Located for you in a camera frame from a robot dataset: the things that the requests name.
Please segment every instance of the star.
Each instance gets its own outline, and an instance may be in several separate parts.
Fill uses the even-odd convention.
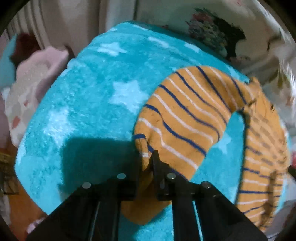
[[[112,32],[117,31],[117,30],[118,30],[117,28],[110,28],[109,29],[109,31],[112,31]]]
[[[225,132],[222,139],[213,146],[213,148],[218,148],[224,155],[227,154],[227,145],[231,142],[231,137]]]
[[[163,47],[165,49],[169,48],[169,46],[170,46],[167,42],[162,41],[162,40],[157,39],[157,38],[154,38],[154,37],[149,37],[148,40],[151,41],[151,42],[158,43],[161,47]]]
[[[48,124],[43,129],[43,133],[51,136],[58,148],[62,147],[65,139],[75,130],[75,127],[67,120],[68,114],[67,107],[60,111],[50,111]]]
[[[200,51],[200,48],[198,48],[197,46],[195,46],[193,44],[190,44],[190,43],[185,43],[184,46],[189,48],[189,49],[192,49],[196,53],[198,53]]]
[[[114,81],[113,88],[115,92],[109,100],[109,103],[123,104],[133,114],[137,114],[137,110],[149,98],[148,94],[140,90],[136,80],[128,83]]]
[[[146,28],[143,28],[143,27],[141,27],[141,26],[139,26],[139,25],[136,25],[136,24],[133,24],[133,27],[135,27],[135,28],[139,28],[139,29],[141,29],[141,30],[143,30],[143,31],[147,31]]]
[[[113,42],[111,44],[101,44],[97,51],[100,53],[107,53],[113,57],[116,57],[119,53],[127,53],[126,50],[120,48],[118,42]]]

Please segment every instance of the fluffy fabric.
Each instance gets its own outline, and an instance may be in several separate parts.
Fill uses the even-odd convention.
[[[285,134],[277,112],[253,79],[246,85],[211,67],[188,67],[170,75],[144,105],[135,126],[142,154],[140,195],[125,202],[123,213],[146,223],[168,203],[153,196],[146,169],[153,150],[191,179],[210,147],[220,141],[234,111],[246,119],[245,154],[238,208],[262,229],[272,222],[289,165]]]

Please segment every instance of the bed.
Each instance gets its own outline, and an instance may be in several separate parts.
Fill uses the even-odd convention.
[[[100,183],[120,172],[134,150],[132,131],[141,107],[164,78],[190,65],[210,65],[249,81],[213,50],[164,28],[125,22],[94,38],[46,93],[19,146],[15,170],[32,200],[50,214],[82,183]],[[244,128],[242,116],[234,114],[192,179],[210,181],[233,203]],[[218,158],[226,161],[217,163]],[[169,207],[145,226],[121,216],[119,236],[172,240],[171,219]]]

